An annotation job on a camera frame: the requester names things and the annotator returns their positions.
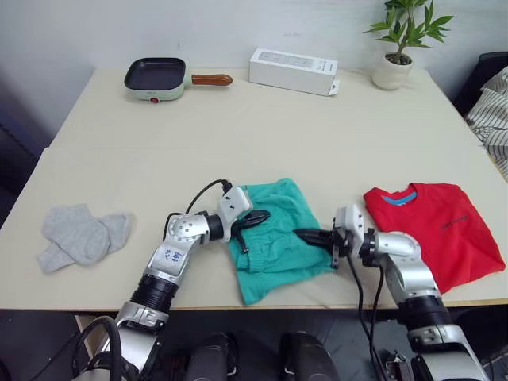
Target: green cloth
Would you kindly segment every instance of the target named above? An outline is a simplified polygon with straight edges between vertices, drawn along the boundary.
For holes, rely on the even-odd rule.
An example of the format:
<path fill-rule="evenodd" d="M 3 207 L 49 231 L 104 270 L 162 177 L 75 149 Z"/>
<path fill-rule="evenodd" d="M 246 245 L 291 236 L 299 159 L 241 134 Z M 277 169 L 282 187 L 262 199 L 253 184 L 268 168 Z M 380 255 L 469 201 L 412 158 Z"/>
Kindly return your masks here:
<path fill-rule="evenodd" d="M 229 242 L 246 304 L 258 302 L 275 287 L 332 271 L 330 254 L 309 246 L 293 232 L 319 228 L 319 224 L 292 179 L 243 188 L 254 209 L 271 213 L 258 226 L 241 231 L 249 248 L 247 254 L 241 252 L 237 240 Z"/>

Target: white table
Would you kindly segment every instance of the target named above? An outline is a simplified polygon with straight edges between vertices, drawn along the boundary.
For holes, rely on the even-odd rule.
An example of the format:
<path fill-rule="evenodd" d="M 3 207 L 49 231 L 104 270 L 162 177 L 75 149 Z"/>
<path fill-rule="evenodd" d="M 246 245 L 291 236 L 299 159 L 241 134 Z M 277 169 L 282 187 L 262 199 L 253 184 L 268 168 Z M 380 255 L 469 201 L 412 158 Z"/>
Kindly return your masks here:
<path fill-rule="evenodd" d="M 230 89 L 188 89 L 178 101 L 152 105 L 125 95 L 121 72 L 96 71 L 0 231 L 0 308 L 117 310 L 160 243 L 166 215 L 219 177 L 237 184 L 291 177 L 325 228 L 338 206 L 363 207 L 362 194 L 373 186 L 456 183 L 508 262 L 506 183 L 426 72 L 415 70 L 394 92 L 341 72 L 335 98 L 262 87 L 228 72 L 235 78 Z M 213 209 L 218 195 L 212 191 L 196 210 Z M 44 216 L 52 206 L 79 202 L 96 216 L 134 213 L 132 235 L 94 267 L 44 275 L 35 261 L 48 244 L 40 234 Z M 369 303 L 377 271 L 358 268 Z M 254 308 L 352 308 L 356 298 L 343 263 L 338 273 L 272 291 Z M 444 300 L 507 302 L 508 273 L 457 287 Z M 173 306 L 242 307 L 224 245 L 196 252 Z M 393 306 L 387 290 L 381 306 Z"/>

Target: plant stem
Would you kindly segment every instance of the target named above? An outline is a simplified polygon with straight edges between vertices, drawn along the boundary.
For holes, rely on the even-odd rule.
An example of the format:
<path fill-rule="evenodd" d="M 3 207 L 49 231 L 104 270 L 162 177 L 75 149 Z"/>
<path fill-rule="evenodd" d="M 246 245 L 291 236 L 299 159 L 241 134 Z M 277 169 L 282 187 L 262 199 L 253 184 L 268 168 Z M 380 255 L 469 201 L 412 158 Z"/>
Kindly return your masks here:
<path fill-rule="evenodd" d="M 398 45 L 398 50 L 394 55 L 394 61 L 397 65 L 400 65 L 400 58 L 402 57 L 402 50 L 406 47 L 407 41 L 410 38 L 410 30 L 414 27 L 414 19 L 413 19 L 413 8 L 410 7 L 407 10 L 407 29 L 404 37 L 402 38 L 401 43 Z"/>

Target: white pot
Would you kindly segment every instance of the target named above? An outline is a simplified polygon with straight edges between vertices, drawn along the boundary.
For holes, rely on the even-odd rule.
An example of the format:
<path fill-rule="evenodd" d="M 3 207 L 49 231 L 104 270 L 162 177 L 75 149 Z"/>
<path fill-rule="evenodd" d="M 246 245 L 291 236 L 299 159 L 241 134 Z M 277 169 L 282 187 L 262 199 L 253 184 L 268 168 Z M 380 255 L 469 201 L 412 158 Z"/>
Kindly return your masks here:
<path fill-rule="evenodd" d="M 372 82 L 384 90 L 398 89 L 406 81 L 407 75 L 413 67 L 413 60 L 409 56 L 406 57 L 410 59 L 409 65 L 397 65 L 384 56 L 372 73 Z"/>

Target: striped cloth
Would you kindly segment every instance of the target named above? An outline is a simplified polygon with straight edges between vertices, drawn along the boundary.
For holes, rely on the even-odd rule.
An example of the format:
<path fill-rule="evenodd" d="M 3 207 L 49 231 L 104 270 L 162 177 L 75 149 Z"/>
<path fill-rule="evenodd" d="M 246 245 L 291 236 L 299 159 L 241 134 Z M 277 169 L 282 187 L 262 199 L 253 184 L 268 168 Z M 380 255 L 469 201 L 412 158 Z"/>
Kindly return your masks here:
<path fill-rule="evenodd" d="M 485 83 L 481 91 L 465 119 L 508 181 L 508 67 Z"/>

